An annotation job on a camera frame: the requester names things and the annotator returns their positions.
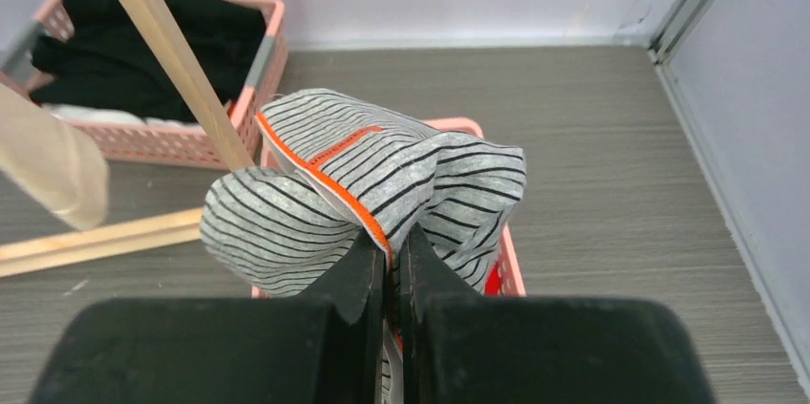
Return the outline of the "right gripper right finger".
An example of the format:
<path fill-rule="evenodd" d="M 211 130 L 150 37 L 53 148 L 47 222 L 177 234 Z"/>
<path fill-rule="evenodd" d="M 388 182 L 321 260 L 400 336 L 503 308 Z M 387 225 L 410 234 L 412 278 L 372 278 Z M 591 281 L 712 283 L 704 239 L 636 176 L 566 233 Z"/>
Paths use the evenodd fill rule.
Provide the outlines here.
<path fill-rule="evenodd" d="M 712 403 L 686 328 L 643 299 L 483 296 L 413 228 L 399 254 L 408 403 Z"/>

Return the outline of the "grey striped underwear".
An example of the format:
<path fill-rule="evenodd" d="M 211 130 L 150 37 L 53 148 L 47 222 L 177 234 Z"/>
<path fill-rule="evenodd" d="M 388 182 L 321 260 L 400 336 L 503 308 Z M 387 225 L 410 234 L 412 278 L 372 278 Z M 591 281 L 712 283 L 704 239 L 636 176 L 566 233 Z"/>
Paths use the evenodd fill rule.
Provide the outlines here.
<path fill-rule="evenodd" d="M 437 256 L 475 290 L 526 183 L 521 148 L 498 145 L 326 89 L 302 90 L 257 116 L 277 168 L 246 168 L 209 188 L 206 250 L 272 296 L 302 292 L 359 232 L 394 263 L 422 227 Z"/>

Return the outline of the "red underwear white trim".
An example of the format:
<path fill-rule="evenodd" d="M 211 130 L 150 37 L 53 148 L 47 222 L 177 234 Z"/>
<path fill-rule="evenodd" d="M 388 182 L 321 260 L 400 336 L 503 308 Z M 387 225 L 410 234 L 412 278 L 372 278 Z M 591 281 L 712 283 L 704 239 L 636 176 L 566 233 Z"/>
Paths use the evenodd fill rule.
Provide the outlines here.
<path fill-rule="evenodd" d="M 500 296 L 501 292 L 501 266 L 496 263 L 488 274 L 483 293 L 488 296 Z"/>

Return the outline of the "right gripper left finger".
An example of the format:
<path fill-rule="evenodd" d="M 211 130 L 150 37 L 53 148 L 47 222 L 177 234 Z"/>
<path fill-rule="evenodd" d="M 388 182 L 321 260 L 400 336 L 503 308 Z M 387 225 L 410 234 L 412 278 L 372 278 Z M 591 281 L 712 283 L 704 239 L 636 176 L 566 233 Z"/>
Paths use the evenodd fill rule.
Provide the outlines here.
<path fill-rule="evenodd" d="M 33 403 L 376 403 L 384 257 L 366 234 L 300 294 L 109 299 L 69 324 Z"/>

